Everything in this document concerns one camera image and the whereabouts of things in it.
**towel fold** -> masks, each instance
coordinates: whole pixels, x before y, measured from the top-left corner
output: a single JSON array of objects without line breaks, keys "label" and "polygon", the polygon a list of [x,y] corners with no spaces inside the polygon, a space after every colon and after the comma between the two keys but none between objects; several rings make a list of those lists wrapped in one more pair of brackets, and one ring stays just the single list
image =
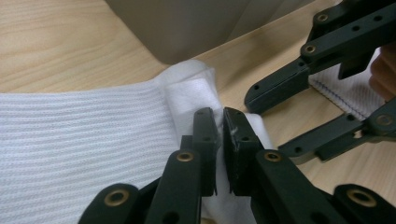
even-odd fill
[{"label": "towel fold", "polygon": [[[2,223],[77,223],[107,186],[142,188],[161,176],[193,113],[222,104],[214,69],[190,60],[143,83],[93,91],[0,94],[0,220]],[[247,115],[272,148],[262,119]],[[247,198],[228,194],[219,150],[219,195],[204,198],[203,217],[254,223]]]}]

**white towel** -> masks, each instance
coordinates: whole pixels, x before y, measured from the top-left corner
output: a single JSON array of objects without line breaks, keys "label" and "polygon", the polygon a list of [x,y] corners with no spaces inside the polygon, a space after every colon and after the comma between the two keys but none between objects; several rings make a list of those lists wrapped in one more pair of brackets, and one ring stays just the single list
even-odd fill
[{"label": "white towel", "polygon": [[[375,52],[371,63],[378,56]],[[370,65],[353,77],[338,79],[340,65],[323,70],[309,77],[309,83],[347,113],[357,119],[367,119],[384,100],[369,86]]]},{"label": "white towel", "polygon": [[[0,222],[77,223],[107,186],[142,188],[161,176],[193,113],[211,107],[221,128],[214,69],[190,60],[129,86],[65,93],[0,94]],[[248,115],[272,148],[262,119]],[[228,194],[218,157],[217,197],[203,216],[219,224],[254,223],[248,199]]]}]

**screw hole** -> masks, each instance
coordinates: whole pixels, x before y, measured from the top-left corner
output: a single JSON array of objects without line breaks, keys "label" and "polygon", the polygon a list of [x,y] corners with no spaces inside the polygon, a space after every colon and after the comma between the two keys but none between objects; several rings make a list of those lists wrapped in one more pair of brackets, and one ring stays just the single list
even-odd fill
[{"label": "screw hole", "polygon": [[311,219],[315,222],[315,223],[320,223],[320,224],[328,224],[330,223],[330,220],[323,215],[320,212],[314,212],[311,214]]},{"label": "screw hole", "polygon": [[362,138],[363,136],[364,136],[364,134],[363,134],[362,130],[358,130],[358,131],[353,133],[353,138],[355,138],[355,139]]},{"label": "screw hole", "polygon": [[190,152],[182,152],[177,155],[178,161],[192,161],[194,156]]},{"label": "screw hole", "polygon": [[329,18],[326,14],[321,14],[318,16],[318,21],[326,21]]},{"label": "screw hole", "polygon": [[168,212],[163,215],[163,224],[176,224],[178,223],[179,216],[176,212]]},{"label": "screw hole", "polygon": [[126,189],[115,189],[105,197],[105,205],[115,207],[125,203],[129,198],[129,192]]},{"label": "screw hole", "polygon": [[355,117],[353,117],[353,115],[347,115],[346,119],[352,121],[352,120],[355,120]]},{"label": "screw hole", "polygon": [[349,189],[346,196],[354,203],[360,204],[365,207],[376,207],[375,198],[360,189]]},{"label": "screw hole", "polygon": [[305,47],[305,52],[307,53],[312,53],[316,50],[317,48],[315,48],[315,46],[309,45]]},{"label": "screw hole", "polygon": [[376,16],[376,17],[374,17],[374,21],[382,21],[382,16]]},{"label": "screw hole", "polygon": [[297,148],[294,149],[294,151],[295,151],[296,153],[300,153],[300,152],[303,151],[303,149],[302,149],[301,147],[297,147]]},{"label": "screw hole", "polygon": [[264,158],[268,161],[281,161],[282,157],[276,152],[267,152],[264,154]]}]

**ribbed fabric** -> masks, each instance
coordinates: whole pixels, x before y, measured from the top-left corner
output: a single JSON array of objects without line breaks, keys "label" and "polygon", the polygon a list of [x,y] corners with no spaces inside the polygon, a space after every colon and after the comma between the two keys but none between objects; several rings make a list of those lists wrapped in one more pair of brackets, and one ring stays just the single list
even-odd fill
[{"label": "ribbed fabric", "polygon": [[[193,113],[207,106],[221,128],[214,70],[194,60],[130,86],[0,94],[0,223],[77,223],[100,190],[146,186],[161,176],[181,135],[192,134]],[[254,120],[268,146],[261,118]],[[218,184],[226,186],[221,165]],[[204,202],[204,216],[252,223],[248,201],[221,203],[230,197]],[[234,220],[241,208],[240,220],[250,221]]]},{"label": "ribbed fabric", "polygon": [[309,83],[347,113],[357,119],[368,118],[384,100],[369,86],[370,65],[353,77],[338,79],[340,65],[333,66],[309,77]]}]

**table surface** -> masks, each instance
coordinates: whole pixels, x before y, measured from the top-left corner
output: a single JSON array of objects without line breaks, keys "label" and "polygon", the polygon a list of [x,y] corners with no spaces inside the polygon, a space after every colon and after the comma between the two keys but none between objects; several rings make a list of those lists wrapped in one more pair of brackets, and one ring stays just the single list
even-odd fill
[{"label": "table surface", "polygon": [[[216,69],[219,98],[247,111],[248,88],[299,56],[314,14],[333,5],[317,0],[262,28],[196,57]],[[167,68],[102,0],[18,0],[0,3],[0,92],[84,91],[149,80]],[[262,115],[279,146],[343,112],[309,89]],[[332,193],[355,183],[396,205],[395,144],[364,144],[325,163],[299,165]]]}]

